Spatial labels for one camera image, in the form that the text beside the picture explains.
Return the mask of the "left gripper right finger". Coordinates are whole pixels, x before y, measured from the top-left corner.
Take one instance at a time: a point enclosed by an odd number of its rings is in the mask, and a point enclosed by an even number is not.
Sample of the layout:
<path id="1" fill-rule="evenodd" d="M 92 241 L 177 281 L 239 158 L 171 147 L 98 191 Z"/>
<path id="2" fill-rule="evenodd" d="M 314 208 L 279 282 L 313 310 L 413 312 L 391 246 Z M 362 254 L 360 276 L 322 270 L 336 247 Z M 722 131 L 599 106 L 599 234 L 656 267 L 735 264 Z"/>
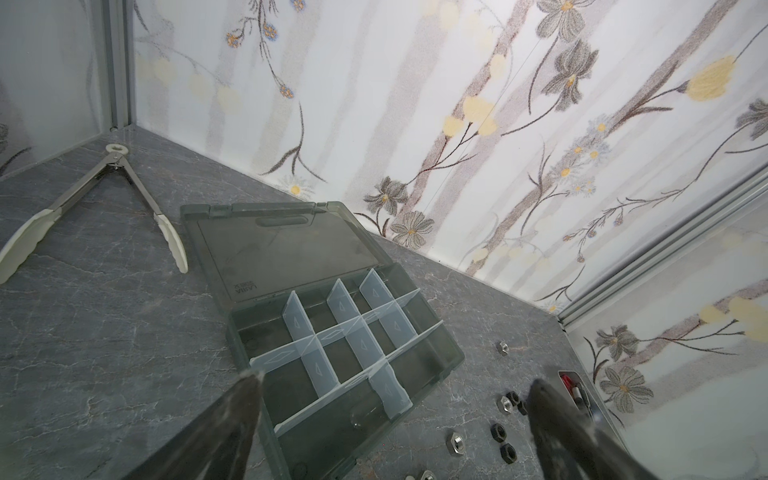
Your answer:
<path id="1" fill-rule="evenodd" d="M 525 400 L 536 456 L 546 479 L 654 479 L 588 416 L 544 379 Z"/>

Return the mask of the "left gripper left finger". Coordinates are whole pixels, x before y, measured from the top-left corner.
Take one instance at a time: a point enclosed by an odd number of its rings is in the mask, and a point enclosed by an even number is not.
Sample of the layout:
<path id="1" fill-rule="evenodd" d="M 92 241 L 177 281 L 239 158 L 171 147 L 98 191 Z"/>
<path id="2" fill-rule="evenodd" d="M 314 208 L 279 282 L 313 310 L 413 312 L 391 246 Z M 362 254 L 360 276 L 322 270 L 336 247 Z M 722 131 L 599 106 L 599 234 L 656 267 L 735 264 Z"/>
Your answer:
<path id="1" fill-rule="evenodd" d="M 258 426 L 265 373 L 248 369 L 127 479 L 242 479 Z"/>

